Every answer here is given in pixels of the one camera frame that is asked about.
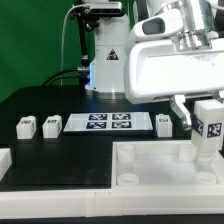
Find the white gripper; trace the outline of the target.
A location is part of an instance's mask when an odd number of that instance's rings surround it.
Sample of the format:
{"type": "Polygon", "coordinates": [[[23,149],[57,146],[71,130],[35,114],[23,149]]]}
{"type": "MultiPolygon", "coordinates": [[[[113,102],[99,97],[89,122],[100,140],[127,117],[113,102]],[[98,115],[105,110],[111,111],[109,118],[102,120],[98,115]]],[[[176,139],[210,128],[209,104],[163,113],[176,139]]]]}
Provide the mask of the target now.
{"type": "Polygon", "coordinates": [[[181,52],[171,40],[139,43],[128,56],[124,86],[133,104],[170,99],[171,109],[188,131],[192,121],[185,96],[224,90],[224,40],[213,40],[211,49],[181,52]]]}

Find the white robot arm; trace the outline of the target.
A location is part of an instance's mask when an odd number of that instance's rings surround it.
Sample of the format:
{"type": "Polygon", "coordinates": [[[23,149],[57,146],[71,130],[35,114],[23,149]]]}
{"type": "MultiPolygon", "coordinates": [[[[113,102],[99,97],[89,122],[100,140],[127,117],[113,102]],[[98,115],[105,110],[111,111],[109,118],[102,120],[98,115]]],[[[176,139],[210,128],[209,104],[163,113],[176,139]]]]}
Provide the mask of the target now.
{"type": "Polygon", "coordinates": [[[94,96],[168,101],[189,130],[185,100],[224,92],[224,0],[134,0],[133,26],[120,3],[84,2],[99,17],[87,87],[94,96]]]}

